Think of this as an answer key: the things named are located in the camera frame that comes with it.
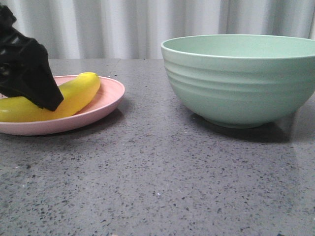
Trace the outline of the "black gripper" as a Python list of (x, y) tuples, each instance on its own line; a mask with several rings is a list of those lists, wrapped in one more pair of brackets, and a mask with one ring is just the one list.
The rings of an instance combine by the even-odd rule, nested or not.
[(63, 95), (52, 75), (48, 53), (35, 39), (13, 27), (16, 17), (0, 6), (0, 93), (23, 96), (40, 108), (55, 111)]

